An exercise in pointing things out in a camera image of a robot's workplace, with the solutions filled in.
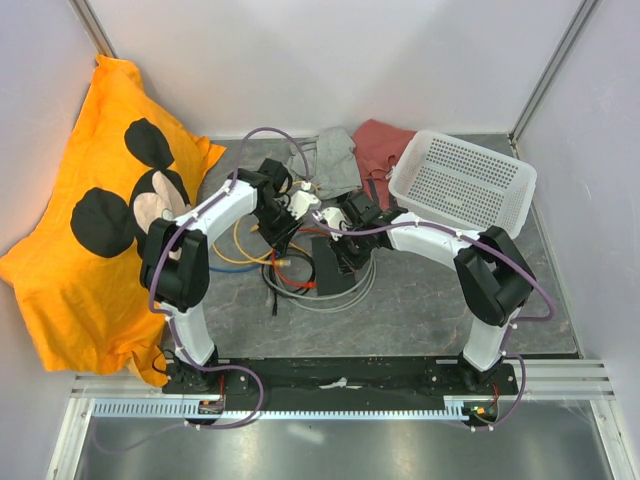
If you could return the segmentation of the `black network switch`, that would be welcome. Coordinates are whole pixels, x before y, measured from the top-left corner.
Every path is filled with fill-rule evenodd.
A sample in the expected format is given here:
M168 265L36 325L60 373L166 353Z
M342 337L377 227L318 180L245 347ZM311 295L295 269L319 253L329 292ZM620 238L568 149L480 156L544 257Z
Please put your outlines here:
M356 272L367 264L369 254L346 237L316 237L311 246L319 296L347 293L356 287Z

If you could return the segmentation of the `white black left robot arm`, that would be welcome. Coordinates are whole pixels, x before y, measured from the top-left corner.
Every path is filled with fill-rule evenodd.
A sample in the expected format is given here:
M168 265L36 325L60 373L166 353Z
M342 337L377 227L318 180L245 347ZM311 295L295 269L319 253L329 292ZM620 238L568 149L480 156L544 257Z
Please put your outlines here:
M158 218L149 227L140 283L149 291L149 310L165 317L175 353L189 364L185 382L198 393L211 392L220 378L202 305L210 283L209 250L237 220L253 215L269 247L284 252L302 224L293 203L281 201L280 190L290 181L282 163L265 159L256 171L233 172L193 210L174 220Z

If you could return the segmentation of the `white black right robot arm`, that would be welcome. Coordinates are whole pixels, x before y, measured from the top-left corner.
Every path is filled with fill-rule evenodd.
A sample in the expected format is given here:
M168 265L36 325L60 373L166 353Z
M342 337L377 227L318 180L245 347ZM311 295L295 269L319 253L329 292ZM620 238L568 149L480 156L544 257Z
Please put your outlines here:
M362 268L377 248L412 253L454 271L473 314L457 371L459 384L477 394L493 383L508 325L528 301L534 278L504 229L456 231L403 207L382 210L363 192L313 218L329 228L330 246L347 271Z

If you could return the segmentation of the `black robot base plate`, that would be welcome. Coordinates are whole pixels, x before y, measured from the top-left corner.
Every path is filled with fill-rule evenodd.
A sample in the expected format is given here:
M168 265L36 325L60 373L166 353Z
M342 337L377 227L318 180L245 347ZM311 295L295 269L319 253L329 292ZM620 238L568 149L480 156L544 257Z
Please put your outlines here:
M515 395L514 367L499 363L474 374L454 357L279 357L233 358L263 383L262 407L422 407L446 396Z

